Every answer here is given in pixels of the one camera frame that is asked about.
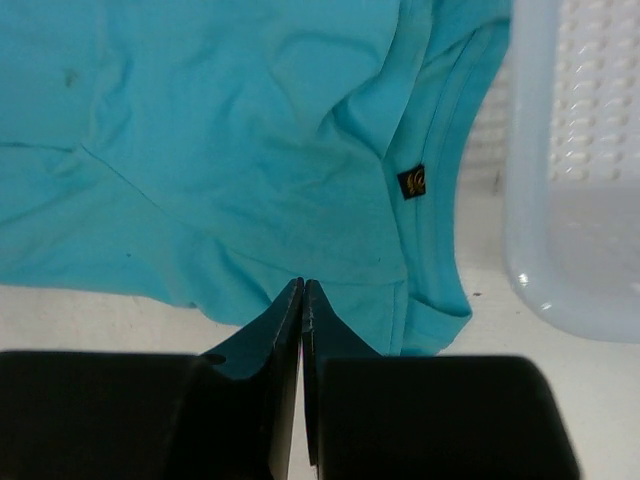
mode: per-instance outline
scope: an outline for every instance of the clothing label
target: clothing label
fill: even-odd
[[[427,193],[424,180],[424,165],[418,165],[416,168],[399,173],[398,181],[405,200]]]

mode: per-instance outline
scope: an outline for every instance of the white plastic basket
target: white plastic basket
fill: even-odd
[[[544,320],[592,339],[640,342],[639,57],[640,0],[516,0],[509,82],[487,98],[493,116],[504,112],[495,97],[511,98],[508,135],[485,131],[495,148],[508,138],[513,287]],[[470,142],[486,144],[483,121]]]

